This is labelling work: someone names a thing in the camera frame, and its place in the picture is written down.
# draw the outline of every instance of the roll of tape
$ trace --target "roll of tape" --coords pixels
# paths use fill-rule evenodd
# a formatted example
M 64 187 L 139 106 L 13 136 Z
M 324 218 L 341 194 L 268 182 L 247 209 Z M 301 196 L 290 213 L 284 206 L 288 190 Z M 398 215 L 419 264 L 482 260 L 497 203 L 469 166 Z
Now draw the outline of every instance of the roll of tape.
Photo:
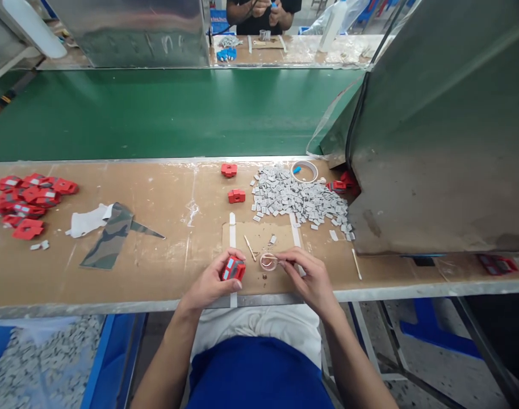
M 297 168 L 298 166 L 309 168 L 310 170 L 312 170 L 312 180 L 310 180 L 310 181 L 299 180 L 296 177 L 296 175 L 294 175 L 294 169 Z M 294 163 L 292 165 L 292 168 L 290 170 L 291 170 L 290 173 L 291 173 L 292 177 L 295 180 L 297 180 L 299 183 L 312 183 L 318 177 L 318 169 L 316 169 L 316 166 L 314 165 L 314 163 L 309 162 L 309 161 L 297 161 L 296 163 Z

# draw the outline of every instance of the wooden stick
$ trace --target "wooden stick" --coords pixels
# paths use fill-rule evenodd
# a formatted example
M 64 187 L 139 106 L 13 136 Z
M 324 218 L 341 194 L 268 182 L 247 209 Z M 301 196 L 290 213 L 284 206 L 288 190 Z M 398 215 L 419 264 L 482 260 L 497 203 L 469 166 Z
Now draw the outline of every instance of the wooden stick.
M 246 240 L 246 245 L 248 246 L 248 249 L 250 250 L 250 253 L 252 254 L 252 258 L 254 259 L 254 262 L 257 261 L 257 260 L 256 260 L 256 255 L 255 255 L 254 252 L 252 251 L 252 247 L 250 247 L 250 242 L 249 242 L 248 239 L 246 238 L 246 235 L 244 235 L 244 239 Z

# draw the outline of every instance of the camouflage tape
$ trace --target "camouflage tape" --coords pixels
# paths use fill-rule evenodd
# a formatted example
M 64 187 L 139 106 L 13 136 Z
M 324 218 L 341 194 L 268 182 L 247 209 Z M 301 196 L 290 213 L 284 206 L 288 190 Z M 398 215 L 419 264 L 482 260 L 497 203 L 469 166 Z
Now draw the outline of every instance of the camouflage tape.
M 158 232 L 154 232 L 154 230 L 149 229 L 145 225 L 140 224 L 134 220 L 131 223 L 131 230 L 134 230 L 137 233 L 144 233 L 150 236 L 159 237 L 160 239 L 165 239 L 165 236 L 161 236 Z
M 115 202 L 112 215 L 102 231 L 101 238 L 85 256 L 80 266 L 111 270 L 122 250 L 132 222 L 133 213 L 121 203 Z

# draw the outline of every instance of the white tape strip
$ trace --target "white tape strip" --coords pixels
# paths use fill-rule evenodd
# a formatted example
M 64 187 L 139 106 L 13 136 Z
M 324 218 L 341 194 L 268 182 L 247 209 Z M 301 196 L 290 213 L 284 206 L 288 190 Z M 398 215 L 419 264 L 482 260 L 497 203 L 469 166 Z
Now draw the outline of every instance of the white tape strip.
M 301 247 L 301 240 L 299 240 L 299 231 L 296 226 L 297 223 L 295 220 L 295 214 L 294 212 L 290 212 L 288 214 L 290 215 L 290 224 L 292 225 L 292 236 L 294 237 L 294 246 Z M 298 271 L 300 276 L 306 276 L 305 270 L 303 270 L 303 267 L 301 267 L 300 265 L 298 265 Z
M 237 248 L 237 224 L 235 213 L 229 213 L 229 246 Z M 231 293 L 229 296 L 230 308 L 237 308 L 237 293 Z

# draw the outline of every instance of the workbench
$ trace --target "workbench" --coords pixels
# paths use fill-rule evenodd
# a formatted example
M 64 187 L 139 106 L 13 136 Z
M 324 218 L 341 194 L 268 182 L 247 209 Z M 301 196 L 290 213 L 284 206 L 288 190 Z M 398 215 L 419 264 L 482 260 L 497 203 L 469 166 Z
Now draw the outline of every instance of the workbench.
M 48 250 L 30 251 L 31 241 L 13 239 L 11 229 L 0 226 L 0 318 L 175 309 L 196 277 L 227 246 L 222 230 L 229 213 L 236 214 L 237 222 L 255 223 L 249 182 L 258 168 L 270 164 L 288 168 L 304 158 L 0 163 L 0 178 L 38 172 L 80 186 L 78 194 L 65 197 L 43 218 L 48 228 L 41 240 L 49 240 Z M 226 179 L 220 174 L 226 161 L 237 163 L 237 177 Z M 320 176 L 328 180 L 337 177 L 325 162 L 315 164 Z M 245 203 L 228 203 L 227 192 L 235 188 L 246 191 Z M 72 213 L 116 201 L 166 240 L 130 232 L 112 270 L 79 267 L 102 229 L 79 239 L 65 236 Z M 261 223 L 289 228 L 290 220 L 287 215 L 266 216 Z M 329 229 L 328 225 L 321 225 L 318 231 L 308 224 L 301 226 L 301 246 L 325 262 L 340 302 L 519 292 L 519 273 L 490 276 L 472 255 L 440 257 L 432 267 L 418 267 L 412 259 L 399 256 L 359 257 L 356 264 L 351 242 L 332 241 Z M 249 256 L 246 246 L 241 247 Z M 301 302 L 281 270 L 270 273 L 266 281 L 257 274 L 247 274 L 243 287 L 237 298 L 240 307 Z M 229 298 L 213 305 L 228 306 Z

